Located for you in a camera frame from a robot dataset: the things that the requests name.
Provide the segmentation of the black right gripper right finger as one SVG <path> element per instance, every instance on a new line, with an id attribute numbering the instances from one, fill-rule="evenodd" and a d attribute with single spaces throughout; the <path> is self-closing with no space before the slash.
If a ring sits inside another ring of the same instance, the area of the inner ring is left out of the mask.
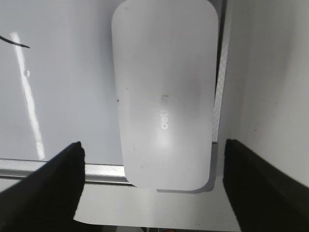
<path id="1" fill-rule="evenodd" d="M 243 232 L 307 232 L 309 188 L 237 140 L 225 144 L 223 184 Z"/>

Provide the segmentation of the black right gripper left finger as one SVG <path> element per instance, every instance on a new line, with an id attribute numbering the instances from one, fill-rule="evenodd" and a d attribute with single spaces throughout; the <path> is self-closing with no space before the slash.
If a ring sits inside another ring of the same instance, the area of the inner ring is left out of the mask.
<path id="1" fill-rule="evenodd" d="M 72 143 L 0 194 L 2 232 L 72 232 L 85 184 L 85 152 Z"/>

